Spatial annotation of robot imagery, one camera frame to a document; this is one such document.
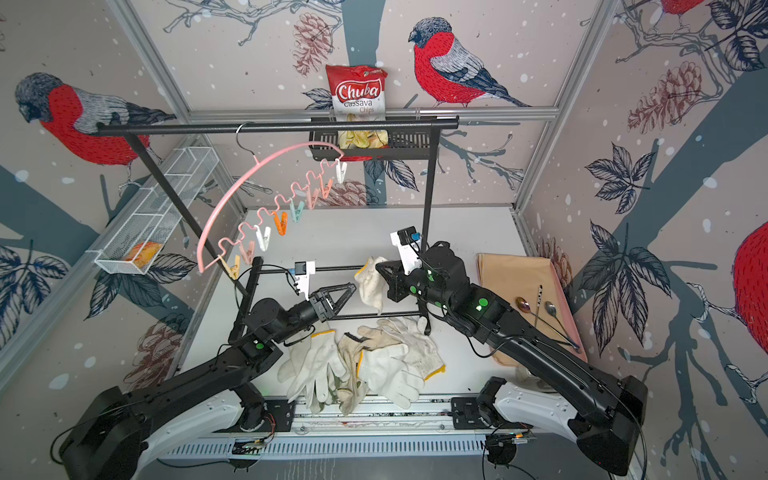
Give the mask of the white knit glove yellow cuff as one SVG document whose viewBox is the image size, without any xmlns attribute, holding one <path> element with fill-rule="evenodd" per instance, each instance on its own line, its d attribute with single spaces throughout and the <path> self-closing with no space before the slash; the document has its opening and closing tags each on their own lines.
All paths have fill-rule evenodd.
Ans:
<svg viewBox="0 0 768 480">
<path fill-rule="evenodd" d="M 358 292 L 361 301 L 373 309 L 377 314 L 381 314 L 384 308 L 384 291 L 387 286 L 386 281 L 376 269 L 376 266 L 386 262 L 384 257 L 369 257 L 362 268 L 354 275 L 354 280 L 358 284 Z"/>
</svg>

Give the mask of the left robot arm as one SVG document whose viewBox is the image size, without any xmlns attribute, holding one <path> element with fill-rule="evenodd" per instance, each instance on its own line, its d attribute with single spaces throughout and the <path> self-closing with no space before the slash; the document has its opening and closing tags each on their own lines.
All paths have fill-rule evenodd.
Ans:
<svg viewBox="0 0 768 480">
<path fill-rule="evenodd" d="M 257 301 L 246 332 L 213 358 L 167 380 L 127 393 L 100 393 L 51 454 L 71 479 L 133 479 L 148 464 L 205 434 L 269 421 L 253 380 L 281 358 L 281 345 L 335 318 L 357 287 L 321 287 L 290 309 Z"/>
</svg>

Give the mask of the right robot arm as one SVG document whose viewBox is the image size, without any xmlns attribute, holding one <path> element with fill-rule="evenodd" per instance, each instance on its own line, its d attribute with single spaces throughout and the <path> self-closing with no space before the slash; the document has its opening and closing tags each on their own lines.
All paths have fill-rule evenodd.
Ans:
<svg viewBox="0 0 768 480">
<path fill-rule="evenodd" d="M 646 385 L 635 376 L 619 379 L 593 367 L 540 333 L 501 296 L 471 282 L 449 243 L 437 242 L 416 256 L 420 263 L 413 267 L 401 260 L 377 265 L 388 298 L 399 302 L 412 296 L 433 305 L 469 341 L 515 359 L 564 401 L 567 415 L 549 431 L 574 441 L 605 471 L 627 475 L 636 449 L 645 444 Z"/>
</svg>

